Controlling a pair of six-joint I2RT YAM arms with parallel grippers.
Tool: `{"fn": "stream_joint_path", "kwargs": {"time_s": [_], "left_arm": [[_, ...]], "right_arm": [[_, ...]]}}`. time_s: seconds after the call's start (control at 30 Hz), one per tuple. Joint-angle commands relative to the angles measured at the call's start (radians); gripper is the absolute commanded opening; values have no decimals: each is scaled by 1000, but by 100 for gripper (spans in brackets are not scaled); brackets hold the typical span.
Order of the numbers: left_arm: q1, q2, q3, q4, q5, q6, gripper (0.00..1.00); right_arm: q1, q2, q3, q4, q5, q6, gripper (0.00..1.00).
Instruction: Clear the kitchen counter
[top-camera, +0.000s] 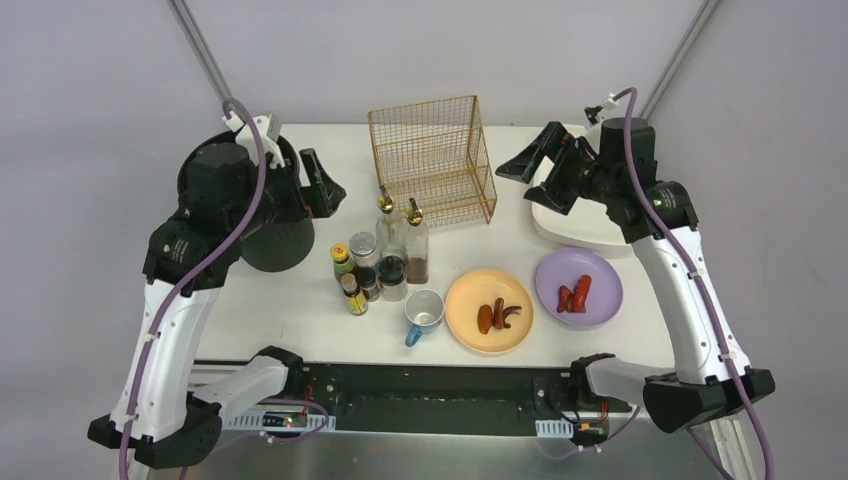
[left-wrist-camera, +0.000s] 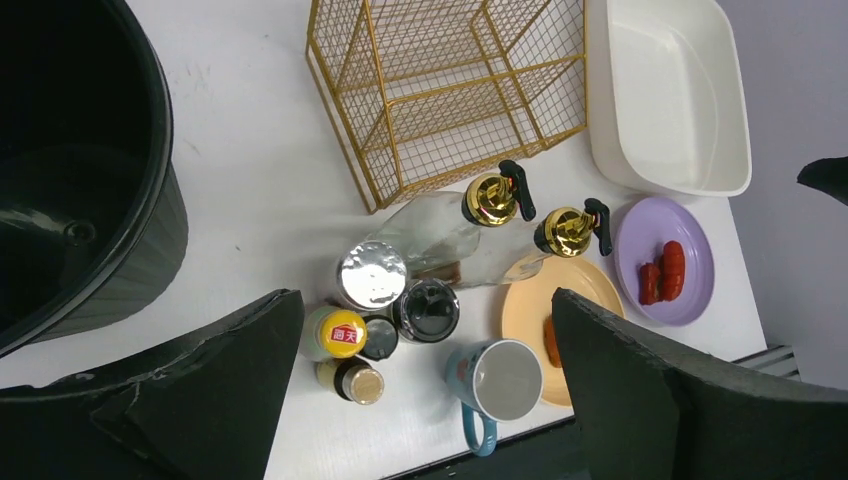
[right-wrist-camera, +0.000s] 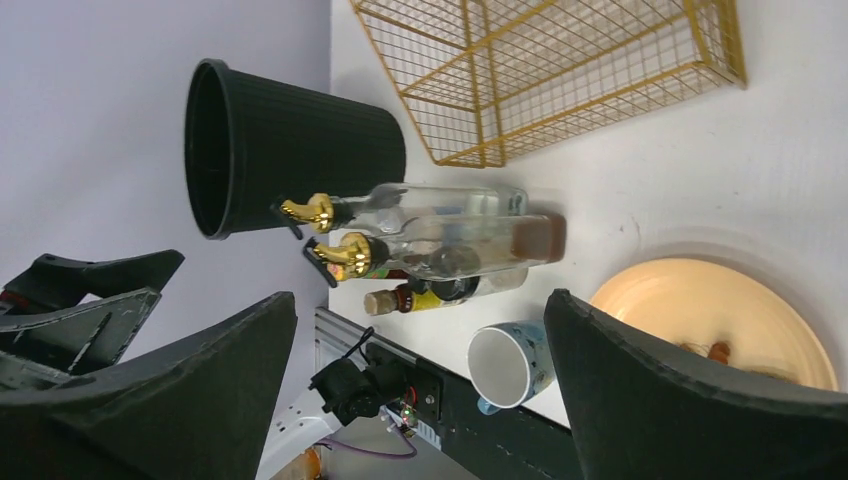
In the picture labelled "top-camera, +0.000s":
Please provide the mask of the silver lid spice jar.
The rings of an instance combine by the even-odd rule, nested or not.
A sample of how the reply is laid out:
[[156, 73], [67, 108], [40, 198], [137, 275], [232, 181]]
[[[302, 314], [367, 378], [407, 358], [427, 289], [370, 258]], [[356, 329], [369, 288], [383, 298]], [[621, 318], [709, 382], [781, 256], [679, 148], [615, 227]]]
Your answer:
[[373, 233], [360, 231], [353, 234], [349, 239], [348, 247], [357, 268], [379, 271], [381, 255], [377, 238]]

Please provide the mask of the yellow cap green bottle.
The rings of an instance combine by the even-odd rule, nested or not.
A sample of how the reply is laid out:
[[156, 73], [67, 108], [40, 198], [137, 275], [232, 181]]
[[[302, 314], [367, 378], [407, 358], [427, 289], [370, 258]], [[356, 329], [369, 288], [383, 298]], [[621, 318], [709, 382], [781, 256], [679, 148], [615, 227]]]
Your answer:
[[349, 248], [343, 243], [337, 243], [330, 249], [333, 260], [334, 275], [337, 280], [341, 280], [344, 275], [354, 274], [356, 264], [350, 255]]

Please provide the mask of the glass oil bottle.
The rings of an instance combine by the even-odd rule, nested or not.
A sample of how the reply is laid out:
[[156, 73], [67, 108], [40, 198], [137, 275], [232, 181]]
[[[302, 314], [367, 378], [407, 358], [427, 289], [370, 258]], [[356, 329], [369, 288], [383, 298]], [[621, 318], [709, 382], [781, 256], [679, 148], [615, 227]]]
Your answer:
[[381, 258], [396, 256], [406, 261], [402, 215], [387, 187], [381, 185], [377, 200], [380, 216], [377, 219], [375, 233]]

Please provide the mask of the glass bottle with brown sauce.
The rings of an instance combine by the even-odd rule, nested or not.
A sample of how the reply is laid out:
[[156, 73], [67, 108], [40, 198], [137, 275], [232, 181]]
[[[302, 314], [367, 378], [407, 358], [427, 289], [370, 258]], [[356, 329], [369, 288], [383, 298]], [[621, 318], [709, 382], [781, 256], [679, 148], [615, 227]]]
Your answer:
[[409, 284], [426, 284], [429, 279], [429, 227], [423, 210], [415, 198], [409, 199], [406, 210], [405, 252], [406, 276]]

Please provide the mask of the small yellow label bottle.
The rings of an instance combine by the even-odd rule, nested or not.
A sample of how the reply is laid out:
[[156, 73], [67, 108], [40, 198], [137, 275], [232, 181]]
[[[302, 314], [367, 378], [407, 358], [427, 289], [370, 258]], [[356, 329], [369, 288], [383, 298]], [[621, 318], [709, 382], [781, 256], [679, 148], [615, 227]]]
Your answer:
[[363, 315], [367, 312], [367, 300], [355, 276], [346, 273], [340, 277], [340, 285], [345, 295], [348, 310], [353, 315]]

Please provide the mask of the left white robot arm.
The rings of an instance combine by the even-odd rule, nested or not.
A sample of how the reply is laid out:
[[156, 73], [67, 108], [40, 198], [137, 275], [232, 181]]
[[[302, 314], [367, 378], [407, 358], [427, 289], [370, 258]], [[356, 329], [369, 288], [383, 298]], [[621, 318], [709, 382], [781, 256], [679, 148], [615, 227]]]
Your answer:
[[313, 221], [332, 216], [346, 195], [313, 149], [278, 139], [257, 166], [223, 136], [185, 160], [177, 193], [177, 210], [149, 239], [144, 316], [124, 391], [88, 429], [117, 451], [122, 469], [197, 465], [226, 423], [268, 397], [303, 393], [302, 358], [275, 346], [197, 391], [189, 376], [230, 267], [244, 261], [277, 273], [298, 265], [313, 247]]

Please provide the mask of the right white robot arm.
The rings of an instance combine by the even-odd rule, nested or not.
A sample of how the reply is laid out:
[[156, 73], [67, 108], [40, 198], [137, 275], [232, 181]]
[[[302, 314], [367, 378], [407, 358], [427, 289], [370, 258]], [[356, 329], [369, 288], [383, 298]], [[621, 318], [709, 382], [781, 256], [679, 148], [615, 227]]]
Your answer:
[[560, 215], [576, 201], [597, 202], [619, 227], [654, 289], [671, 340], [670, 370], [594, 354], [573, 361], [580, 400], [610, 397], [646, 409], [662, 431], [675, 433], [743, 410], [776, 390], [773, 374], [755, 368], [730, 329], [705, 265], [698, 217], [685, 187], [657, 178], [656, 132], [645, 120], [598, 124], [599, 146], [551, 121], [499, 177], [530, 184], [525, 199]]

